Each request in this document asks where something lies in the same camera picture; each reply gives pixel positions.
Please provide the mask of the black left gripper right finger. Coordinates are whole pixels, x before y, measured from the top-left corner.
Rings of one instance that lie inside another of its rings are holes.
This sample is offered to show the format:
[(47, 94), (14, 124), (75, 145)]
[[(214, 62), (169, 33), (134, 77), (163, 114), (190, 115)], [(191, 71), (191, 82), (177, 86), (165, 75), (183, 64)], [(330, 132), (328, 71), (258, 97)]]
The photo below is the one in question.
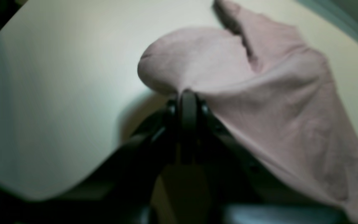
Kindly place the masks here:
[(213, 204), (291, 203), (291, 190), (230, 134), (205, 100), (186, 91), (179, 109), (182, 159), (194, 156), (203, 166)]

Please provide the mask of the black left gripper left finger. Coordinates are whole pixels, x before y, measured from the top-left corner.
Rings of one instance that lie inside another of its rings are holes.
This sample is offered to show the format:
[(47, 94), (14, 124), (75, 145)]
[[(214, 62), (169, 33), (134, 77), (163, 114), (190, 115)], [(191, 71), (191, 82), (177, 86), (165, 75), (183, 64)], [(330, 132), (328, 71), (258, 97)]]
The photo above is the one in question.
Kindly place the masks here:
[(157, 176), (174, 161), (178, 121), (176, 100), (159, 104), (142, 121), (135, 122), (108, 159), (58, 200), (148, 202)]

